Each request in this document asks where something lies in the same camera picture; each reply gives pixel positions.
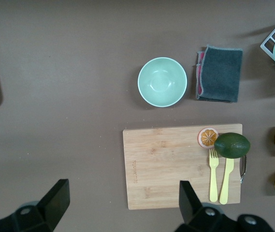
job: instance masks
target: cutting board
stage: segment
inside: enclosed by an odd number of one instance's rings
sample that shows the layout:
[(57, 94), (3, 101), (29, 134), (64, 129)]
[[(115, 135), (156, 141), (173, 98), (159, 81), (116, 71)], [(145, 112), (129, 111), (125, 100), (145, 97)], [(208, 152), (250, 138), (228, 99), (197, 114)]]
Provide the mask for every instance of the cutting board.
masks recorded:
[[(242, 134), (242, 124), (150, 128), (123, 131), (129, 209), (179, 207), (179, 181), (188, 180), (201, 202), (210, 203), (209, 150), (198, 144), (198, 133), (212, 127), (219, 134)], [(239, 159), (230, 174), (227, 203), (240, 202)], [(219, 158), (217, 188), (221, 192), (225, 158)]]

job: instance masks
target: mint green bowl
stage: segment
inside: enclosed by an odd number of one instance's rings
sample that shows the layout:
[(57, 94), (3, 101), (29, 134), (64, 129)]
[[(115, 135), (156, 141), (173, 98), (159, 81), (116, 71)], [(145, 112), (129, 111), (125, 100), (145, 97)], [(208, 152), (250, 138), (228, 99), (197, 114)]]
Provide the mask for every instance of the mint green bowl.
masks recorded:
[(156, 107), (168, 107), (185, 94), (187, 75), (176, 60), (159, 57), (143, 66), (137, 84), (146, 102)]

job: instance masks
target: orange slice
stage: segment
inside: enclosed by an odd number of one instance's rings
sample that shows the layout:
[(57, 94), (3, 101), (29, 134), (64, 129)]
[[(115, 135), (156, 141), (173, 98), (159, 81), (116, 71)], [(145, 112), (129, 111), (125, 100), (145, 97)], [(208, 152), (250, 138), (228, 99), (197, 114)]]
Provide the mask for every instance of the orange slice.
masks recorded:
[(213, 148), (215, 140), (219, 136), (218, 131), (214, 128), (207, 127), (200, 131), (198, 135), (199, 145), (204, 148)]

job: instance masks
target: bolt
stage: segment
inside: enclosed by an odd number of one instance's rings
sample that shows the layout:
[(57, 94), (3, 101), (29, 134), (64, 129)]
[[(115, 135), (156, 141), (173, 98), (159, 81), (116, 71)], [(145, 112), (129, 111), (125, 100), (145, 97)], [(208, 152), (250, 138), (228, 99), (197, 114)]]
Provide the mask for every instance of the bolt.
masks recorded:
[(250, 216), (245, 217), (245, 221), (250, 225), (257, 224), (257, 221), (253, 217), (250, 217)]
[(206, 214), (209, 215), (209, 216), (214, 216), (216, 215), (215, 211), (211, 208), (206, 208), (205, 210)]
[(21, 215), (27, 214), (30, 212), (30, 210), (31, 210), (30, 208), (25, 208), (25, 209), (21, 210), (20, 214)]

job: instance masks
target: folded towel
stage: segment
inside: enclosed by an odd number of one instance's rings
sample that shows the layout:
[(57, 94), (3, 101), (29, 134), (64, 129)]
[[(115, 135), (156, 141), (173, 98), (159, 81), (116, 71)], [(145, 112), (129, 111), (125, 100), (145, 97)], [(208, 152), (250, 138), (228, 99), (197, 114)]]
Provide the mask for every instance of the folded towel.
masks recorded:
[(205, 52), (198, 54), (196, 98), (237, 102), (242, 49), (208, 46)]

